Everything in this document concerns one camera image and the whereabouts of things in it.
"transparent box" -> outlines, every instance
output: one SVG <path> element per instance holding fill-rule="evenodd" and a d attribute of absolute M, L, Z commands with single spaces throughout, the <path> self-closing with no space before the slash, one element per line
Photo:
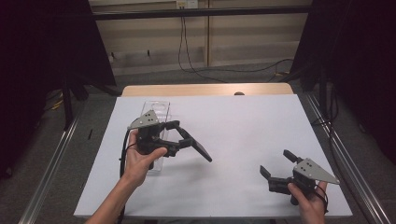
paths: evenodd
<path fill-rule="evenodd" d="M 159 122 L 167 122 L 171 120 L 170 103 L 166 101 L 146 101 L 143 105 L 141 115 L 146 114 L 148 111 L 154 110 Z M 163 130 L 160 133 L 162 140 L 167 140 L 169 131 Z M 148 174 L 158 174 L 163 169 L 163 157 L 160 157 L 154 162 L 154 167 L 148 170 Z"/>

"fingers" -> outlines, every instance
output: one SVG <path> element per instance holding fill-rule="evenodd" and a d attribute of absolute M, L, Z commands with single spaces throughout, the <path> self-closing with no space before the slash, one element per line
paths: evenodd
<path fill-rule="evenodd" d="M 318 186 L 319 188 L 317 188 L 317 193 L 324 197 L 327 188 L 327 182 L 319 181 Z"/>
<path fill-rule="evenodd" d="M 136 135 L 137 135 L 137 129 L 131 130 L 129 132 L 129 144 L 128 144 L 128 146 L 130 146 L 131 144 L 134 144 L 136 142 Z"/>
<path fill-rule="evenodd" d="M 155 149 L 153 152 L 151 152 L 150 154 L 148 154 L 147 160 L 150 163 L 152 163 L 155 160 L 158 160 L 163 155 L 165 155 L 167 151 L 168 150 L 165 147 L 159 147 L 159 148 Z"/>
<path fill-rule="evenodd" d="M 309 201 L 305 198 L 305 195 L 301 192 L 301 190 L 297 186 L 295 186 L 295 184 L 289 183 L 288 189 L 290 190 L 290 193 L 294 196 L 294 198 L 297 199 L 299 205 L 302 208 L 309 207 Z"/>

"metal frame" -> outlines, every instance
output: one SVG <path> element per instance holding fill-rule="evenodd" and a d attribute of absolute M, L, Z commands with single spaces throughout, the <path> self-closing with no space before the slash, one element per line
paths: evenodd
<path fill-rule="evenodd" d="M 167 9 L 148 11 L 126 12 L 94 12 L 90 14 L 61 15 L 58 19 L 81 20 L 94 19 L 96 21 L 154 19 L 175 17 L 207 17 L 207 16 L 239 16 L 239 15 L 265 15 L 265 14 L 293 14 L 320 11 L 320 8 L 311 6 L 289 7 L 235 7 L 235 8 L 197 8 L 197 9 Z"/>
<path fill-rule="evenodd" d="M 322 117 L 319 109 L 319 103 L 315 96 L 312 94 L 306 95 L 309 104 L 311 105 L 312 109 L 314 110 L 316 116 L 321 121 L 325 121 Z M 329 124 L 322 124 L 323 131 L 329 136 L 330 125 Z M 355 185 L 356 189 L 358 190 L 361 198 L 363 199 L 365 205 L 367 206 L 368 210 L 370 211 L 375 223 L 378 224 L 391 224 L 387 214 L 385 213 L 384 208 L 382 207 L 381 202 L 375 196 L 374 192 L 370 188 L 369 184 L 364 179 L 363 175 L 359 171 L 358 167 L 356 166 L 355 162 L 350 157 L 349 153 L 347 152 L 346 147 L 344 146 L 343 142 L 341 141 L 340 137 L 338 136 L 335 130 L 332 130 L 332 144 L 334 147 L 334 151 L 336 152 L 338 158 L 340 159 L 341 163 L 343 163 L 346 171 L 351 178 L 353 184 Z"/>
<path fill-rule="evenodd" d="M 64 134 L 62 135 L 62 138 L 55 149 L 52 159 L 49 162 L 49 166 L 47 167 L 46 172 L 44 173 L 40 183 L 38 184 L 38 187 L 35 190 L 35 194 L 28 203 L 26 209 L 24 210 L 19 224 L 35 223 L 35 219 L 37 218 L 41 206 L 43 205 L 46 198 L 46 195 L 50 190 L 50 185 L 56 175 L 59 164 L 61 163 L 62 157 L 64 156 L 64 152 L 66 151 L 67 146 L 78 125 L 79 118 L 81 117 L 82 111 L 84 110 L 84 105 L 85 103 L 81 103 L 81 106 L 78 108 L 78 113 L 74 118 L 73 122 L 71 123 L 69 129 L 67 131 L 64 131 Z"/>

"power outlet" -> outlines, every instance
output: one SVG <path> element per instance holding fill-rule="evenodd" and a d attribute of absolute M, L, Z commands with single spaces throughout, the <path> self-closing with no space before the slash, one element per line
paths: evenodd
<path fill-rule="evenodd" d="M 177 0 L 176 1 L 176 9 L 184 9 L 187 8 L 187 1 L 186 0 Z"/>
<path fill-rule="evenodd" d="M 187 0 L 187 8 L 198 8 L 198 0 Z"/>

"wire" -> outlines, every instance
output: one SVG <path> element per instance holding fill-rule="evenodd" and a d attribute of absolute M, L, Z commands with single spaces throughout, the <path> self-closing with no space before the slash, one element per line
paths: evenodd
<path fill-rule="evenodd" d="M 190 64 L 190 68 L 192 69 L 192 72 L 191 72 L 191 71 L 188 71 L 188 70 L 185 70 L 185 69 L 181 66 L 181 63 L 180 63 L 180 52 L 181 52 L 181 44 L 182 44 L 182 42 L 183 42 L 183 33 L 184 33 L 184 40 L 185 40 L 185 43 L 186 43 L 187 56 L 188 56 L 188 58 L 189 58 L 189 64 Z M 180 46 L 179 46 L 179 48 L 178 48 L 178 65 L 179 65 L 180 69 L 183 70 L 184 72 L 187 72 L 187 73 L 194 73 L 194 74 L 196 74 L 198 77 L 208 78 L 208 79 L 212 79 L 212 80 L 215 80 L 215 81 L 218 81 L 218 82 L 227 83 L 226 81 L 223 81 L 223 80 L 220 80 L 220 79 L 217 79 L 217 78 L 202 76 L 201 74 L 198 73 L 198 71 L 196 71 L 196 70 L 192 67 L 191 58 L 190 58 L 190 53 L 189 53 L 189 44 L 187 43 L 186 19 L 185 19 L 184 17 L 181 17 L 181 35 L 180 35 Z"/>
<path fill-rule="evenodd" d="M 351 193 L 353 199 L 355 200 L 356 205 L 359 207 L 359 209 L 361 210 L 361 213 L 363 214 L 364 218 L 366 219 L 367 223 L 371 223 L 369 220 L 369 218 L 367 217 L 367 215 L 365 214 L 363 208 L 361 207 L 361 205 L 358 203 L 358 199 L 357 196 L 355 195 L 355 191 L 352 190 L 352 188 L 349 186 L 349 184 L 346 182 L 346 178 L 343 174 L 343 172 L 341 171 L 340 165 L 338 163 L 338 160 L 335 157 L 334 154 L 334 150 L 333 150 L 333 146 L 332 146 L 332 134 L 333 134 L 333 122 L 336 119 L 336 117 L 338 116 L 338 99 L 337 99 L 337 93 L 336 93 L 336 89 L 334 87 L 334 85 L 332 85 L 332 92 L 331 92 L 331 103 L 330 103 L 330 108 L 329 108 L 329 119 L 328 120 L 324 120 L 324 118 L 319 118 L 324 120 L 322 123 L 323 125 L 328 126 L 329 128 L 329 150 L 332 154 L 332 160 L 334 161 L 335 166 L 337 167 L 338 173 L 340 175 L 340 177 L 344 180 L 344 183 L 346 184 L 347 189 L 349 190 L 349 192 Z"/>
<path fill-rule="evenodd" d="M 327 210 L 327 205 L 329 205 L 329 198 L 327 197 L 327 193 L 326 193 L 326 191 L 325 191 L 323 188 L 321 188 L 319 185 L 316 185 L 316 187 L 317 187 L 318 189 L 320 189 L 320 190 L 324 193 L 324 197 L 323 197 L 323 196 L 321 196 L 319 193 L 317 193 L 316 191 L 314 191 L 315 195 L 323 201 L 324 213 L 326 214 L 326 213 L 329 212 L 329 211 Z"/>
<path fill-rule="evenodd" d="M 120 158 L 120 178 L 123 176 L 124 171 L 125 171 L 126 151 L 130 147 L 135 145 L 135 143 L 133 143 L 130 146 L 126 147 L 126 143 L 128 141 L 128 136 L 129 136 L 130 131 L 131 130 L 127 130 L 126 131 L 126 134 L 125 134 L 125 137 L 124 137 L 124 141 L 123 141 L 123 144 L 122 144 L 122 151 L 121 151 L 121 158 Z M 122 210 L 120 212 L 120 215 L 119 215 L 119 217 L 117 219 L 117 224 L 121 224 L 122 223 L 122 220 L 124 218 L 124 214 L 125 214 L 125 205 L 123 206 L 123 208 L 122 208 Z"/>
<path fill-rule="evenodd" d="M 184 42 L 185 42 L 185 46 L 186 46 L 187 56 L 188 56 L 190 68 L 191 68 L 192 71 L 184 69 L 181 66 L 181 63 L 180 63 L 180 53 L 181 53 L 181 46 L 182 46 L 182 43 L 183 43 L 183 35 L 184 35 Z M 194 69 L 192 67 L 192 64 L 191 64 L 191 58 L 190 58 L 190 53 L 189 53 L 189 44 L 188 44 L 188 40 L 187 40 L 186 19 L 184 17 L 181 18 L 181 35 L 180 35 L 180 45 L 179 45 L 179 48 L 178 48 L 178 65 L 179 65 L 180 69 L 182 71 L 184 71 L 184 72 L 194 73 L 194 74 L 198 75 L 199 77 L 209 78 L 209 79 L 216 80 L 216 81 L 219 81 L 219 82 L 227 83 L 226 81 L 220 80 L 220 79 L 217 79 L 217 78 L 202 76 L 201 74 L 199 74 L 199 72 L 219 71 L 219 72 L 235 72 L 235 73 L 255 73 L 255 72 L 262 72 L 262 71 L 268 70 L 268 69 L 270 69 L 272 67 L 275 67 L 276 71 L 277 71 L 277 66 L 280 63 L 292 62 L 292 61 L 294 61 L 294 60 L 293 59 L 283 59 L 283 60 L 280 60 L 280 61 L 278 61 L 278 62 L 276 62 L 274 64 L 271 64 L 271 65 L 269 65 L 267 67 L 260 68 L 260 69 L 255 69 L 255 70 L 234 70 L 234 69 L 226 69 L 226 68 L 224 68 L 224 69 L 223 68 L 206 68 L 206 69 L 199 69 L 199 70 L 198 69 Z M 276 72 L 275 72 L 274 76 L 271 77 L 267 82 L 270 82 L 275 77 L 276 77 Z"/>

